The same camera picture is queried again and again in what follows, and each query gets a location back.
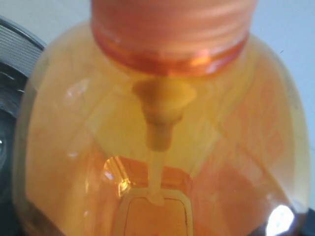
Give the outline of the large steel mesh colander bowl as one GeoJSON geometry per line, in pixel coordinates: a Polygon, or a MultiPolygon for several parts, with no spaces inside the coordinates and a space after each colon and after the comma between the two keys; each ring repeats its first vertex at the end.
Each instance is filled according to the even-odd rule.
{"type": "Polygon", "coordinates": [[[24,88],[45,44],[13,21],[0,18],[0,234],[19,236],[12,204],[12,152],[24,88]]]}

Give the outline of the orange pump soap bottle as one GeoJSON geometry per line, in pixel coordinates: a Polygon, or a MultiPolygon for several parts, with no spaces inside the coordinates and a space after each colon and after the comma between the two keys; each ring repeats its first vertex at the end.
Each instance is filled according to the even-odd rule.
{"type": "Polygon", "coordinates": [[[94,0],[40,56],[13,202],[28,236],[298,236],[303,106],[254,0],[94,0]]]}

